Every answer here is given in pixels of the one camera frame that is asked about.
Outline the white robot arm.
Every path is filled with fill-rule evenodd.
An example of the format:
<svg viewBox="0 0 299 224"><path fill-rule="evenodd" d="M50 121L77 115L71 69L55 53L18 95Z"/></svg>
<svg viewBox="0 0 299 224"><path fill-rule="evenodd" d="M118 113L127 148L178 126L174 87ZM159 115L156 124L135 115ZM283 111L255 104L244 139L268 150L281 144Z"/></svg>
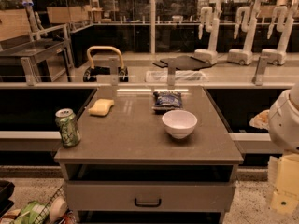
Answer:
<svg viewBox="0 0 299 224"><path fill-rule="evenodd" d="M283 149L280 158L270 157L268 162L267 202L280 214L292 214L299 205L299 83L283 91L249 125L266 129L271 141Z"/></svg>

